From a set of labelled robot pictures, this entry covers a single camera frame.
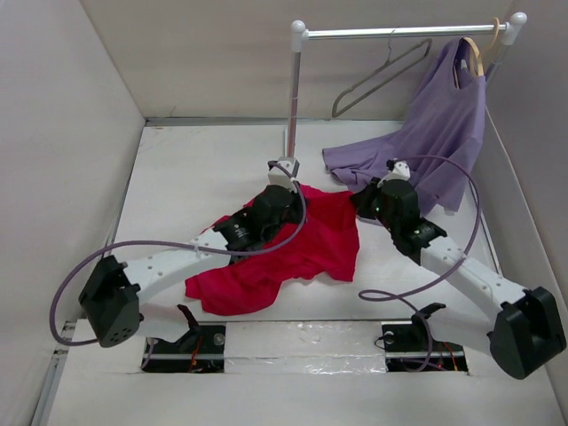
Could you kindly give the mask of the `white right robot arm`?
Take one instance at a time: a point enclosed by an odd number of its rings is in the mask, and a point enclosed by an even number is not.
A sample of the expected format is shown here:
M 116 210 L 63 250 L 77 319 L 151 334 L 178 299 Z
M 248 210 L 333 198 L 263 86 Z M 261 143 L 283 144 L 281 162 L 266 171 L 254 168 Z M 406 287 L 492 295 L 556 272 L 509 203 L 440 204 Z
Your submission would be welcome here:
M 356 213 L 378 221 L 395 248 L 466 296 L 485 315 L 472 319 L 443 303 L 412 318 L 410 338 L 429 349 L 457 343 L 493 358 L 507 375 L 522 380 L 567 347 L 556 299 L 543 287 L 525 288 L 466 255 L 438 225 L 422 217 L 418 197 L 405 180 L 373 179 L 351 196 Z

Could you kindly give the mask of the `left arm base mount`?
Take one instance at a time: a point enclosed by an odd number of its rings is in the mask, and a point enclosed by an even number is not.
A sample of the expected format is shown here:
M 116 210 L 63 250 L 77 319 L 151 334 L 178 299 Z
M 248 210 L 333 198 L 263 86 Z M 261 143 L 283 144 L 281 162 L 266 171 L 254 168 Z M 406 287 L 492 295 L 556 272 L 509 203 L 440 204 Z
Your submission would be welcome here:
M 186 305 L 177 309 L 186 330 L 176 341 L 146 339 L 140 369 L 145 373 L 219 374 L 225 371 L 225 323 L 200 324 Z

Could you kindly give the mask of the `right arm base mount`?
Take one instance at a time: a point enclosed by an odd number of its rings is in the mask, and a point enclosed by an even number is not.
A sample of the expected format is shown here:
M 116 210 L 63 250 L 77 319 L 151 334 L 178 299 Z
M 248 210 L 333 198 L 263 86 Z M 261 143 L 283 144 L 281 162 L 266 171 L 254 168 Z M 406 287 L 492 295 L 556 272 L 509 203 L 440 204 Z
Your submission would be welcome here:
M 425 326 L 414 316 L 384 321 L 381 330 L 375 346 L 384 350 L 388 372 L 412 372 L 423 363 L 423 372 L 469 371 L 462 346 L 433 340 L 429 350 Z

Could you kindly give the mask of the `red t-shirt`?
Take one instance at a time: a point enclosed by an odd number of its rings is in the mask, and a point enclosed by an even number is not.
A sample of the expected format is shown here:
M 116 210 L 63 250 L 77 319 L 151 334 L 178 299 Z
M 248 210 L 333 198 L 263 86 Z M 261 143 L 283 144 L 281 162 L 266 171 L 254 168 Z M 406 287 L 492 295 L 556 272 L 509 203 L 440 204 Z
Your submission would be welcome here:
M 185 296 L 220 316 L 236 316 L 271 306 L 286 280 L 311 280 L 321 273 L 353 281 L 359 252 L 356 210 L 351 192 L 323 192 L 302 186 L 307 220 L 288 244 L 185 280 Z

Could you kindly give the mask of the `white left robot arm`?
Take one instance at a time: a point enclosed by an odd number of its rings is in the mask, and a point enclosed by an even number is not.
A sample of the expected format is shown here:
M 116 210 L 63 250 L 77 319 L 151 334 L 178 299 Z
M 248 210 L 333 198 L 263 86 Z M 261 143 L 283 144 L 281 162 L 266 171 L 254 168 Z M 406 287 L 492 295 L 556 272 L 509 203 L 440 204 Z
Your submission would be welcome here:
M 268 247 L 287 224 L 301 229 L 306 200 L 299 185 L 268 185 L 252 204 L 221 220 L 188 243 L 156 241 L 165 251 L 127 263 L 99 260 L 78 301 L 103 348 L 134 336 L 149 316 L 140 311 L 154 296 L 203 272 L 267 255 L 289 242 Z

